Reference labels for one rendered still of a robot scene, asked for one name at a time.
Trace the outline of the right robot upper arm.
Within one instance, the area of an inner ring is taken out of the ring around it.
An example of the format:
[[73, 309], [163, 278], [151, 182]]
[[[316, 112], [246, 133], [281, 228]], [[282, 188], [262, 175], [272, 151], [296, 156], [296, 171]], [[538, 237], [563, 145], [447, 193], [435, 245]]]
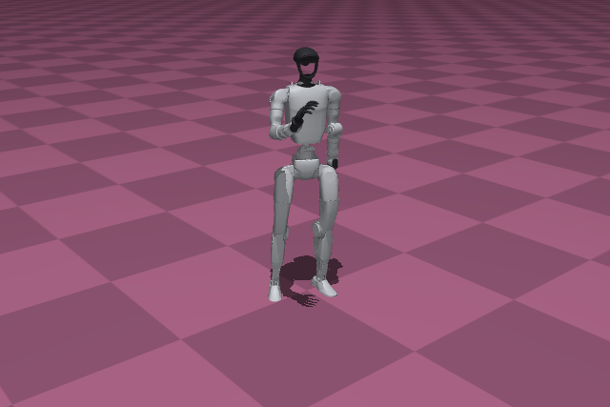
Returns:
[[[287, 102], [289, 95], [289, 89], [280, 89], [275, 91], [270, 97], [270, 123], [271, 126], [281, 126], [283, 119], [284, 107], [283, 104]], [[271, 137], [270, 137], [271, 138]], [[272, 138], [279, 140], [276, 138]]]

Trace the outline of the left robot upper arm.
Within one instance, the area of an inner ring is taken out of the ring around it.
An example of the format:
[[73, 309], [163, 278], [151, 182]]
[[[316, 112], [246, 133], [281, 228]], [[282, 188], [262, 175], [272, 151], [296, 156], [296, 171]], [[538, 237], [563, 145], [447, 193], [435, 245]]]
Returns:
[[328, 91], [328, 107], [327, 107], [327, 127], [326, 133], [330, 136], [335, 136], [342, 133], [342, 126], [337, 122], [339, 116], [339, 102], [341, 93], [338, 89], [332, 86], [325, 86]]

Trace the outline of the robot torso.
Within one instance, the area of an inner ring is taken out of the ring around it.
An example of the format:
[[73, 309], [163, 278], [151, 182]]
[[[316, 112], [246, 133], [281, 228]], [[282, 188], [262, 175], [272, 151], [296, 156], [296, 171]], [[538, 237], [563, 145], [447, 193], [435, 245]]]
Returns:
[[[312, 84], [315, 82], [312, 80]], [[289, 95], [287, 102], [284, 103], [285, 124], [289, 124], [292, 118], [296, 116], [298, 111], [305, 107], [309, 101], [318, 103], [315, 110], [307, 110], [312, 114], [305, 113], [302, 117], [302, 128], [298, 133], [291, 136], [292, 141], [296, 144], [303, 144], [297, 149], [293, 155], [292, 161], [294, 165], [294, 179], [309, 180], [318, 178], [319, 175], [319, 158], [315, 154], [315, 147], [309, 144], [319, 143], [326, 129], [327, 107], [328, 107], [328, 91], [323, 84], [315, 83], [313, 87], [304, 88], [298, 85], [304, 84], [298, 81], [293, 85], [287, 86]]]

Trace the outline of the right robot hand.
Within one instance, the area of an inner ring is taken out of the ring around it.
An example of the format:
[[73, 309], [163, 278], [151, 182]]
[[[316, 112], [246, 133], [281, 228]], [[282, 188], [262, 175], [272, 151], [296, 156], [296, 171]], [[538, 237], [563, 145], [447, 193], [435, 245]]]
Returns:
[[303, 124], [303, 119], [302, 117], [304, 116], [305, 113], [309, 113], [312, 114], [312, 112], [307, 111], [307, 110], [315, 110], [315, 108], [311, 107], [311, 106], [315, 106], [317, 107], [318, 103], [316, 101], [309, 101], [305, 107], [302, 107], [298, 113], [296, 114], [296, 116], [294, 116], [292, 118], [292, 125], [290, 127], [290, 130], [292, 132], [296, 132], [298, 130], [299, 127], [301, 127], [301, 125]]

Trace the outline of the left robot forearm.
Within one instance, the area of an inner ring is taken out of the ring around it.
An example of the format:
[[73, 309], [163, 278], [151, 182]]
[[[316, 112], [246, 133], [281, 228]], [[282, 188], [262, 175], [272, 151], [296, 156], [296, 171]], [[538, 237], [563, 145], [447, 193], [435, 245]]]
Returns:
[[326, 163], [330, 166], [332, 166], [334, 159], [338, 160], [338, 143], [340, 141], [340, 136], [341, 134], [335, 136], [327, 136], [328, 146]]

